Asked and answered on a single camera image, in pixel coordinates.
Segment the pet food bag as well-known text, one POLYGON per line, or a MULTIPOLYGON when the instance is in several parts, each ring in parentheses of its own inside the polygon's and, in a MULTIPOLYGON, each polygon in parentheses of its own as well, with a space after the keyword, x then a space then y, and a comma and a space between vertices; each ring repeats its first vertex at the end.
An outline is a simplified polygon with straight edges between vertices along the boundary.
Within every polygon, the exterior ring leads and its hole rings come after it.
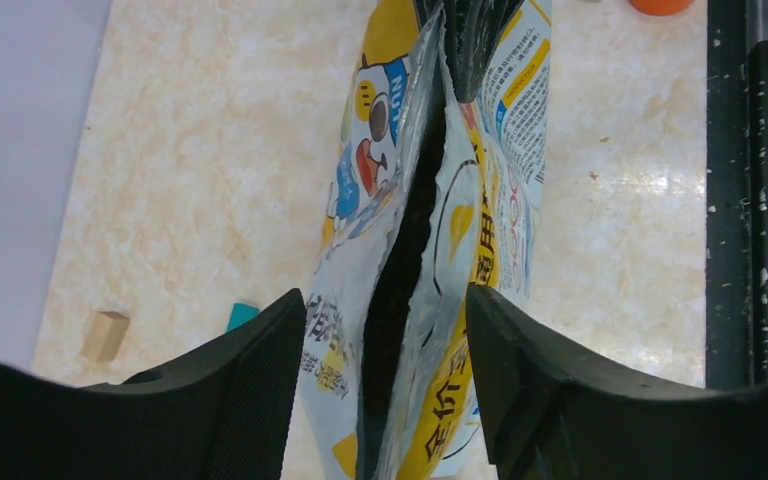
POLYGON ((552 5, 381 1, 345 103, 302 403, 329 479, 457 473, 480 405, 466 293, 529 295, 552 5))

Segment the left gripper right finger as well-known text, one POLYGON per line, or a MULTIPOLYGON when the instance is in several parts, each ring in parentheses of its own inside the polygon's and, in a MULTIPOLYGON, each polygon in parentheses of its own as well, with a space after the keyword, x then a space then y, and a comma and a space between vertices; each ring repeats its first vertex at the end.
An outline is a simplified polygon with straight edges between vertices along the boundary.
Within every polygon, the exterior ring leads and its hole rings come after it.
POLYGON ((490 287, 466 325, 487 456, 502 479, 768 479, 768 384, 656 377, 567 338, 490 287))

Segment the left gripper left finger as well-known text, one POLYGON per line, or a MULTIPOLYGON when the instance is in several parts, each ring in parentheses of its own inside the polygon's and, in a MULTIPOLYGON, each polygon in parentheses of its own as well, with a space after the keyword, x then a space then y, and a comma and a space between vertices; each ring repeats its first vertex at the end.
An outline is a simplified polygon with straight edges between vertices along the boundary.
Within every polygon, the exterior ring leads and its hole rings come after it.
POLYGON ((0 364, 0 479, 277 479, 306 309, 252 320, 120 384, 82 388, 0 364))

